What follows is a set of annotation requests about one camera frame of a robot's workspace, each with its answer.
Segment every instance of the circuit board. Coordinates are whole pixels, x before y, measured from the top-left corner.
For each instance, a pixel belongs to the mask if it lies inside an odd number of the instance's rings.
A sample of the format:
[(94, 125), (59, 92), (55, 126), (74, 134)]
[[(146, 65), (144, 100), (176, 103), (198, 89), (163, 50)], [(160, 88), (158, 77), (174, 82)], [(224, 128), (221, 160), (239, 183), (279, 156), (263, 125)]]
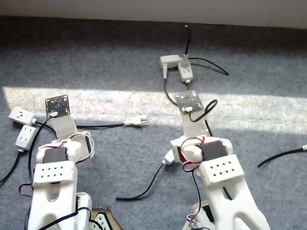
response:
[(181, 114), (188, 114), (203, 109), (203, 105), (196, 90), (176, 94), (175, 100)]
[(70, 114), (68, 95), (45, 99), (47, 119)]

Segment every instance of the outlet adapter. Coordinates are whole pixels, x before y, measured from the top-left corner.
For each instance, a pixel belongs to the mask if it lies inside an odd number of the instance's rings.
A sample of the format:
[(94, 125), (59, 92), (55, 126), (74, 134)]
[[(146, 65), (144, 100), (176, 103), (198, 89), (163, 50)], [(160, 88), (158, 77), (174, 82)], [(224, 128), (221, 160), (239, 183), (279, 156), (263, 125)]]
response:
[(36, 119), (34, 118), (34, 114), (26, 111), (22, 108), (15, 107), (11, 111), (9, 118), (13, 120), (16, 123), (31, 126), (36, 122)]
[(25, 150), (29, 150), (36, 133), (37, 128), (24, 125), (15, 143), (15, 145), (18, 147), (18, 151), (24, 152)]
[(187, 55), (184, 55), (178, 63), (178, 71), (183, 83), (187, 83), (187, 81), (191, 82), (193, 80), (193, 72)]

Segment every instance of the white plug adapter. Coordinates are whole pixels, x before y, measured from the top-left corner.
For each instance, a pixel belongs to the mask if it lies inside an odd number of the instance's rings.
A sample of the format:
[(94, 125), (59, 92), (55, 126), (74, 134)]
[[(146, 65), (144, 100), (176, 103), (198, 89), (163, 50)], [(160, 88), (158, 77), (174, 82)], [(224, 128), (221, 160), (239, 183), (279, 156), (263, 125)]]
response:
[(187, 81), (191, 82), (193, 80), (193, 72), (187, 55), (184, 55), (178, 63), (178, 71), (183, 83), (187, 83)]
[(24, 125), (15, 143), (15, 145), (18, 147), (18, 151), (24, 152), (25, 150), (29, 150), (36, 133), (37, 128)]
[(167, 154), (164, 156), (164, 159), (162, 161), (163, 164), (170, 165), (175, 161), (173, 150), (170, 149), (170, 151), (167, 152)]
[(15, 107), (11, 111), (9, 118), (13, 120), (14, 122), (17, 122), (22, 125), (28, 125), (31, 126), (36, 122), (36, 119), (34, 118), (34, 114), (26, 111), (22, 108)]
[(168, 55), (160, 57), (160, 67), (163, 69), (163, 65), (167, 65), (167, 68), (177, 67), (178, 62), (180, 62), (181, 57), (179, 55)]

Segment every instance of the white cable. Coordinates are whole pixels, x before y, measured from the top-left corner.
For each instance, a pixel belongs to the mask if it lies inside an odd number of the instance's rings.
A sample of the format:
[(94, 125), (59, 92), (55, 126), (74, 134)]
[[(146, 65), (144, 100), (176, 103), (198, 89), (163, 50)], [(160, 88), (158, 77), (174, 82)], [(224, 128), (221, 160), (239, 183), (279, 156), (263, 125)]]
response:
[(89, 135), (86, 135), (86, 134), (84, 134), (84, 133), (74, 133), (74, 134), (70, 135), (67, 139), (72, 139), (73, 137), (75, 137), (75, 136), (77, 136), (77, 135), (82, 135), (82, 136), (84, 136), (84, 137), (89, 138), (89, 139), (91, 140), (93, 146), (92, 146), (91, 152), (90, 152), (86, 157), (82, 158), (81, 160), (78, 160), (78, 161), (76, 162), (76, 164), (81, 163), (81, 162), (83, 162), (83, 161), (89, 159), (89, 158), (91, 157), (91, 155), (93, 154), (94, 149), (95, 149), (94, 140), (93, 140)]

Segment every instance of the white wall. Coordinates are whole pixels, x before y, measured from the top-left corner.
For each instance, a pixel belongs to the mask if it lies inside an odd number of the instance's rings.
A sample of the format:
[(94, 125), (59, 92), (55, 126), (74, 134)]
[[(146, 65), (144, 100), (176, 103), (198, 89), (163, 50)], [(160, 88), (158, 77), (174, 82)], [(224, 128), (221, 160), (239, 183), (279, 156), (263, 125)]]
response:
[(307, 28), (307, 0), (0, 0), (0, 15)]

